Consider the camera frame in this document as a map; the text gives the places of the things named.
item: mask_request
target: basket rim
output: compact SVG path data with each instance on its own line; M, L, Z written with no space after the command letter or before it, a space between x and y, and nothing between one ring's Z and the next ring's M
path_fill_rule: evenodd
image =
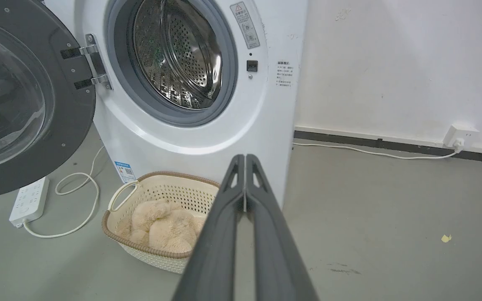
M153 176L171 176L171 177L178 177L178 178L185 178L189 180L195 180L195 181L200 181L202 183L210 184L213 186L216 186L217 188L220 188L220 184L217 183L216 181L211 181L209 179L205 179L202 177L197 177L197 176L192 176L188 175L186 173L174 173L171 171L155 171L153 173L147 173L143 175L142 177L138 178L137 181L141 182L144 179L147 179L149 177ZM139 251L151 254L151 255L159 255L161 257L167 257L167 258L172 258L172 259L182 259L182 258L187 258L191 256L192 251L189 252L184 252L184 253L174 253L174 252L168 252L168 251L161 251L157 250L155 248L143 246L140 244L136 244L135 242L132 242L130 240L127 240L126 238L122 238L121 236L118 236L111 232L107 228L107 219L109 219L109 215L111 215L111 212L109 210L106 210L105 213L103 214L102 218L102 230L105 235L107 235L109 238L115 240L116 242L126 245L130 248L137 249Z

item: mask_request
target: perforated metal drum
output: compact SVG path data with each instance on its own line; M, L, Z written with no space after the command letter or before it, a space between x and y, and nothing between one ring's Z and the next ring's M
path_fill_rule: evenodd
M220 91L222 55L206 19L185 0L144 0L134 20L141 71L165 99L186 109L210 107Z

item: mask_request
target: washing machine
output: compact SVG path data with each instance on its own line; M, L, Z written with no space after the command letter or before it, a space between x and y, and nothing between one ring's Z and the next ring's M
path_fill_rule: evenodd
M220 181L255 154L282 205L306 6L0 0L0 194L55 170L94 120L121 181Z

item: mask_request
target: warning label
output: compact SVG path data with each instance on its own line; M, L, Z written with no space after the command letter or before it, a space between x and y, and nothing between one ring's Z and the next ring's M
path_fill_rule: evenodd
M131 169L131 166L129 164L115 161L115 166L116 171L118 171L118 174L120 175L120 178L124 183L136 180L136 177L133 174L133 170Z
M291 87L294 70L295 68L289 64L289 61L278 61L276 64L276 86Z
M236 17L237 24L239 24L239 28L241 28L241 32L245 37L247 48L252 49L260 46L260 40L258 39L256 30L254 29L254 23L252 23L252 19L250 18L249 11L246 9L245 3L236 3L230 6L230 9Z

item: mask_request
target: white power strip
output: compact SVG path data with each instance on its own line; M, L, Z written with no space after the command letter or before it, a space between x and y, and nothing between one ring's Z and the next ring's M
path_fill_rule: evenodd
M49 180L46 177L20 188L8 220L15 227L34 221L44 213Z

